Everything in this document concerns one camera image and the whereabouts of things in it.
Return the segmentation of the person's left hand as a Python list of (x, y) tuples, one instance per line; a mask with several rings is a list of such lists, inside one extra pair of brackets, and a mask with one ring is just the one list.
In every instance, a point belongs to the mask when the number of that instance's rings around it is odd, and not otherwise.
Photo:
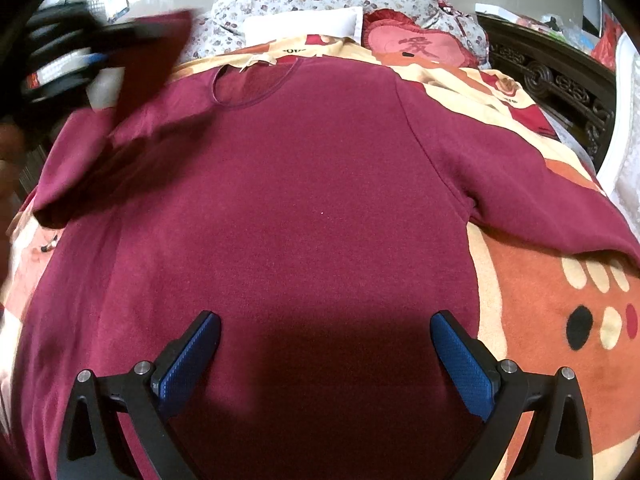
[(20, 180), (25, 144), (21, 130), (9, 122), (1, 124), (0, 142), (0, 275), (1, 281), (4, 282), (9, 270), (11, 251), (11, 242), (6, 232), (14, 216), (12, 196)]

